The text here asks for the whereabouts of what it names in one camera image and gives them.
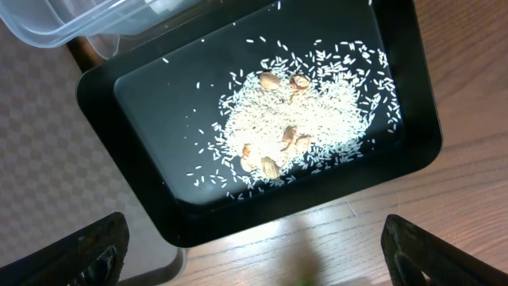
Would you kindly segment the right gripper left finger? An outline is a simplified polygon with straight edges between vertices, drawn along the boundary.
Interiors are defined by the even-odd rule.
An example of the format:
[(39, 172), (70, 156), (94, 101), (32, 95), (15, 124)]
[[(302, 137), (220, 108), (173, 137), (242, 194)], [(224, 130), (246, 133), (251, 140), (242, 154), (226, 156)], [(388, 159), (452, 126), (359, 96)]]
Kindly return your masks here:
[(128, 244), (125, 216), (114, 212), (1, 267), (1, 286), (115, 285)]

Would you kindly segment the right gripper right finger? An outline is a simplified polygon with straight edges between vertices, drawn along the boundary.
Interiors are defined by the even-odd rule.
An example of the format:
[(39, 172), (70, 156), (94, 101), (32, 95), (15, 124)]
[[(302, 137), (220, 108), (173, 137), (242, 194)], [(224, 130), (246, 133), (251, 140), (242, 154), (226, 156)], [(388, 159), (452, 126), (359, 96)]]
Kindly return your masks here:
[(390, 214), (381, 235), (393, 285), (506, 285), (507, 274), (404, 218)]

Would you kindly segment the rice and nut scraps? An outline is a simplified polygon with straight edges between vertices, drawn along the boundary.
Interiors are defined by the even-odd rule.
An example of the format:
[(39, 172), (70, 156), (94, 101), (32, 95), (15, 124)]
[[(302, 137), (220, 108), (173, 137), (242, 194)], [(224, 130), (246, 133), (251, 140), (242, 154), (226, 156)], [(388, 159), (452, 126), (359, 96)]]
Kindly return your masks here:
[(199, 80), (190, 202), (243, 200), (397, 141), (401, 103), (373, 1), (277, 1), (189, 46), (233, 62)]

